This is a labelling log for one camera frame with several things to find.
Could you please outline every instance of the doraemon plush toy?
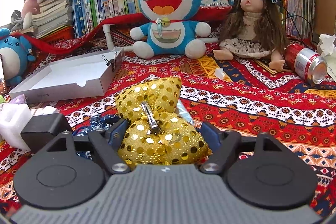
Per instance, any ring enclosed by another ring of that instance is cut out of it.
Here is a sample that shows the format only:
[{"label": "doraemon plush toy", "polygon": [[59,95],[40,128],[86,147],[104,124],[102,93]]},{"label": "doraemon plush toy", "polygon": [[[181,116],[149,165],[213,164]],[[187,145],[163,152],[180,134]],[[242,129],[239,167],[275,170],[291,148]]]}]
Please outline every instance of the doraemon plush toy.
[{"label": "doraemon plush toy", "polygon": [[[157,54],[181,54],[197,59],[205,54],[205,44],[196,39],[207,37],[211,27],[205,22],[189,20],[201,5],[201,0],[139,0],[141,12],[151,21],[131,29],[136,40],[134,53],[143,59]],[[147,36],[147,42],[140,39]]]},{"label": "doraemon plush toy", "polygon": [[23,36],[20,39],[11,37],[6,28],[0,29],[0,54],[2,56],[3,72],[8,85],[17,85],[22,81],[28,61],[35,61],[31,55],[32,46]]}]

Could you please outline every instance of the long brown hair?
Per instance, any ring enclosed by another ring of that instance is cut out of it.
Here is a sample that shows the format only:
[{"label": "long brown hair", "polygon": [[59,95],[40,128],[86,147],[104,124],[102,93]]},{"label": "long brown hair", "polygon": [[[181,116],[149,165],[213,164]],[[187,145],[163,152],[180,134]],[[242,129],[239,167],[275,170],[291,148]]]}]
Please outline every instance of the long brown hair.
[{"label": "long brown hair", "polygon": [[[277,49],[283,53],[288,44],[285,32],[281,25],[278,7],[272,0],[263,0],[264,9],[261,17],[254,24],[256,34],[254,42],[260,43],[265,50]],[[244,11],[240,6],[241,0],[235,0],[231,11],[223,22],[220,40],[236,38],[244,26]]]}]

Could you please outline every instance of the red cloth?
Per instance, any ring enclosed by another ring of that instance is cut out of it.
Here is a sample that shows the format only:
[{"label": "red cloth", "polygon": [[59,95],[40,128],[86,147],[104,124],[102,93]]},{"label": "red cloth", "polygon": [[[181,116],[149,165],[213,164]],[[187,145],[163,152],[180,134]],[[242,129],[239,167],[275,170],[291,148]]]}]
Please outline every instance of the red cloth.
[{"label": "red cloth", "polygon": [[[218,8],[208,8],[201,7],[197,14],[192,18],[195,21],[222,21],[230,10],[230,6],[218,7]],[[118,17],[112,17],[102,21],[91,33],[84,35],[83,37],[77,38],[78,43],[69,48],[60,48],[49,45],[48,43],[39,40],[37,38],[30,37],[26,34],[14,33],[13,37],[19,38],[20,36],[25,37],[34,47],[39,50],[51,54],[62,55],[69,54],[75,49],[79,48],[81,45],[85,44],[94,39],[97,33],[102,29],[104,24],[115,24],[115,25],[126,25],[126,24],[141,24],[147,23],[149,20],[143,14],[131,14]]]}]

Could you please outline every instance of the doraemon's white hand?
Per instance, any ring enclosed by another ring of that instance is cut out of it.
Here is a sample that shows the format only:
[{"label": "doraemon's white hand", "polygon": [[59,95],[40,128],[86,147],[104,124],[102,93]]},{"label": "doraemon's white hand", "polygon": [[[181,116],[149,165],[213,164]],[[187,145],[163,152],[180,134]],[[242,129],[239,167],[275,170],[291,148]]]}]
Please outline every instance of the doraemon's white hand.
[{"label": "doraemon's white hand", "polygon": [[196,25],[195,33],[200,37],[208,37],[211,34],[211,27],[208,23],[199,22]]},{"label": "doraemon's white hand", "polygon": [[145,37],[140,27],[135,27],[129,32],[130,37],[137,41]]}]

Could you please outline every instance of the barcode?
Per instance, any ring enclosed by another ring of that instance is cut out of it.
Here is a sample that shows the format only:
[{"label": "barcode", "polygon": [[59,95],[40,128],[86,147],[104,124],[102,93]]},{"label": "barcode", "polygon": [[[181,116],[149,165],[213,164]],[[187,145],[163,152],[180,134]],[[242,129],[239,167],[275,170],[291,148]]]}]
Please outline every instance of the barcode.
[{"label": "barcode", "polygon": [[302,63],[300,62],[296,62],[295,63],[295,67],[298,69],[298,70],[303,70],[303,68],[305,67]]}]

